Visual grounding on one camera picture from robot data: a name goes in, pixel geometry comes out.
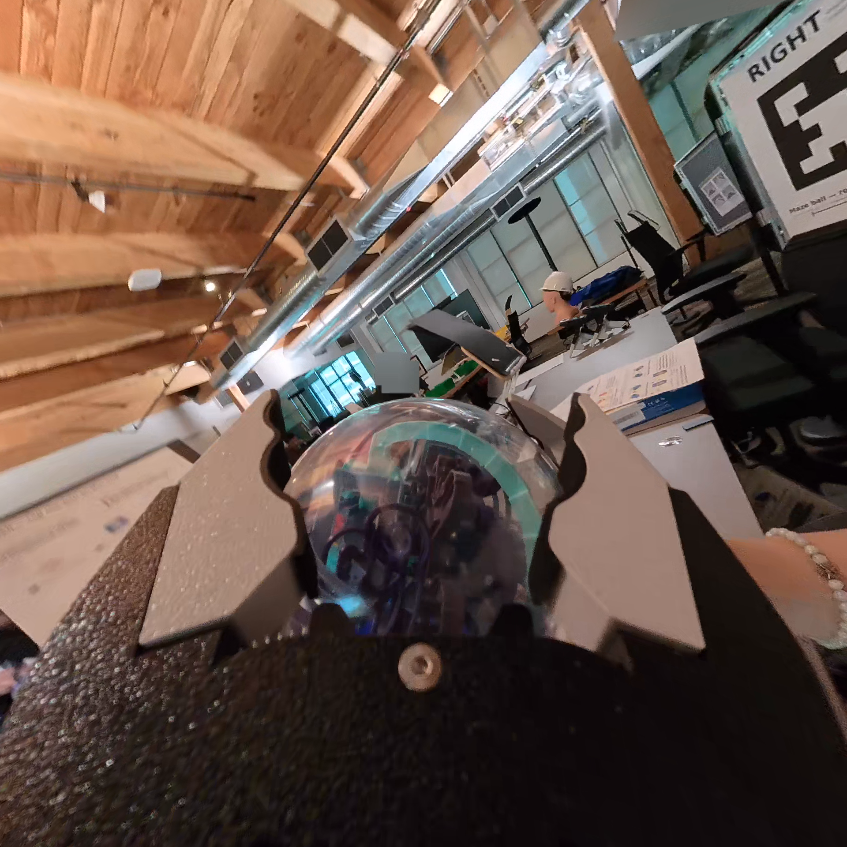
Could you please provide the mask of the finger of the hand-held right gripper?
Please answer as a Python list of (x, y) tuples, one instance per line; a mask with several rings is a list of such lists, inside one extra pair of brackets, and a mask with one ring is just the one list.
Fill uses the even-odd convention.
[(507, 397), (506, 405), (520, 429), (547, 458), (560, 465), (566, 448), (566, 421), (518, 395)]

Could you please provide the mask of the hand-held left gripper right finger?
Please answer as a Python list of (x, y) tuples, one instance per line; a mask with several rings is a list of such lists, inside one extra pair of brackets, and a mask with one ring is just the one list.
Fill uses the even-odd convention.
[(557, 568), (530, 592), (549, 636), (595, 653), (620, 631), (703, 651), (666, 480), (585, 394), (573, 394), (564, 436), (564, 498), (546, 536)]

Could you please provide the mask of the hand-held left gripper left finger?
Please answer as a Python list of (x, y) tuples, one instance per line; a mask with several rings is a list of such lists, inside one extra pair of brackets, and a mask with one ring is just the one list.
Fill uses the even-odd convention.
[(157, 649), (213, 630), (242, 643), (276, 635), (319, 595), (277, 390), (261, 394), (178, 487), (139, 636)]

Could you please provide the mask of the clear plastic maze ball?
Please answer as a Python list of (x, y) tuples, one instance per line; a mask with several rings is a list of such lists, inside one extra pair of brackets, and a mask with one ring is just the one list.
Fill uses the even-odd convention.
[(361, 636), (485, 636), (529, 605), (528, 570), (554, 462), (524, 431), (460, 401), (408, 397), (355, 412), (298, 458), (318, 594), (287, 633), (335, 604)]

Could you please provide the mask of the person's right forearm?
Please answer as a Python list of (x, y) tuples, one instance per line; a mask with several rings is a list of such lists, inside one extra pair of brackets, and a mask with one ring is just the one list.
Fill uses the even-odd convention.
[(846, 646), (846, 530), (773, 528), (727, 545), (793, 633), (828, 650)]

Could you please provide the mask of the green plastic bin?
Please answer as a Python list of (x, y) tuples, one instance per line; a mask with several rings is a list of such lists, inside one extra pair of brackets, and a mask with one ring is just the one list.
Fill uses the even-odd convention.
[(480, 364), (468, 360), (458, 365), (450, 375), (443, 375), (441, 382), (429, 388), (423, 395), (429, 398), (456, 397), (482, 370)]

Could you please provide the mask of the dark grey board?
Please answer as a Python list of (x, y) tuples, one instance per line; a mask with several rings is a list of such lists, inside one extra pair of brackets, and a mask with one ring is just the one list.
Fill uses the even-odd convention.
[(442, 310), (425, 313), (413, 320), (410, 327), (460, 347), (466, 356), (499, 378), (517, 375), (527, 362), (526, 355), (495, 333)]

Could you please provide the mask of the mannequin torso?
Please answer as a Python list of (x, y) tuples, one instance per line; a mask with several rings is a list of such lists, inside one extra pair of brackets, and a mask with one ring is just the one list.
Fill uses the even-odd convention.
[(543, 291), (545, 308), (554, 319), (556, 326), (583, 316), (582, 310), (571, 304), (571, 294), (569, 291), (546, 289)]

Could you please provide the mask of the blue labelled cardboard box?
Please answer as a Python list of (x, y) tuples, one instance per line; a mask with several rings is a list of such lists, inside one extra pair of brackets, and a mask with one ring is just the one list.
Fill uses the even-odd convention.
[(654, 397), (633, 401), (607, 412), (608, 418), (627, 436), (675, 423), (705, 410), (701, 382)]

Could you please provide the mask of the large black monitor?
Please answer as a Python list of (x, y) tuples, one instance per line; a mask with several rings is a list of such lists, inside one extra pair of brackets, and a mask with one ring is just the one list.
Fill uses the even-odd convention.
[(454, 317), (473, 323), (484, 330), (491, 328), (483, 315), (480, 306), (473, 299), (469, 290), (462, 291), (451, 299), (445, 299), (436, 307)]

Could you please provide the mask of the blue bag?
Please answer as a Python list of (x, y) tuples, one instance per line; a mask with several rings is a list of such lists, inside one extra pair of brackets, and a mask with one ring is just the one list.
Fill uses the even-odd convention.
[(602, 302), (637, 283), (642, 277), (643, 272), (640, 268), (629, 265), (620, 266), (574, 291), (571, 297), (571, 305), (581, 308), (585, 305)]

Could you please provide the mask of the black office chair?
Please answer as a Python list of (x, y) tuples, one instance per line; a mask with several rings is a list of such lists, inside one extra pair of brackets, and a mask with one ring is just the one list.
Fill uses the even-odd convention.
[(687, 273), (684, 264), (685, 252), (696, 247), (701, 260), (705, 258), (706, 229), (700, 229), (692, 238), (674, 247), (667, 241), (651, 220), (642, 214), (630, 213), (637, 226), (626, 229), (621, 219), (615, 224), (626, 246), (637, 251), (653, 271), (658, 300), (662, 305), (669, 303), (682, 293), (683, 277)]
[(733, 272), (713, 281), (699, 285), (667, 303), (661, 313), (668, 320), (673, 312), (682, 312), (684, 307), (696, 302), (706, 302), (710, 311), (694, 320), (694, 327), (699, 332), (717, 321), (732, 319), (744, 312), (743, 307), (735, 297), (735, 290), (746, 279), (747, 273)]
[(797, 291), (693, 337), (719, 433), (739, 445), (774, 430), (782, 456), (761, 462), (812, 485), (845, 484), (845, 323), (828, 305)]

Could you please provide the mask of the small grey framed sign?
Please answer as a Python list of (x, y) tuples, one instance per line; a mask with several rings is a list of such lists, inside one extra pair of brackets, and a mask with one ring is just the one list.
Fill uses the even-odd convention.
[(722, 236), (751, 219), (750, 206), (715, 131), (675, 162), (674, 174), (712, 235)]

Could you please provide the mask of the silver spiral air duct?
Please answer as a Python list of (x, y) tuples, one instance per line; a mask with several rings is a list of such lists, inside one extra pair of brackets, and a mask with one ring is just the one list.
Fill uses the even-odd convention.
[[(484, 162), (474, 165), (327, 307), (319, 308), (289, 352), (295, 355), (322, 350), (415, 272), (432, 273), (436, 258), (447, 244), (478, 218), (492, 220), (491, 208), (528, 174), (535, 172), (539, 182), (546, 180), (541, 168), (576, 142), (588, 139), (592, 143), (596, 133), (605, 129), (603, 122), (597, 97), (569, 115), (560, 107), (495, 170), (489, 171)], [(275, 304), (250, 336), (236, 339), (240, 350), (235, 362), (216, 368), (210, 378), (211, 391), (226, 390), (242, 379), (323, 300), (328, 286), (328, 281), (315, 280), (302, 295), (282, 298)]]

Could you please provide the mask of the duct vent grille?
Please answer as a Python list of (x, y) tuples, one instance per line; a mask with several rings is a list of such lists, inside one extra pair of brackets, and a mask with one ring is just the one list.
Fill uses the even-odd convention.
[(351, 240), (349, 229), (335, 216), (305, 248), (305, 255), (315, 272), (321, 274)]

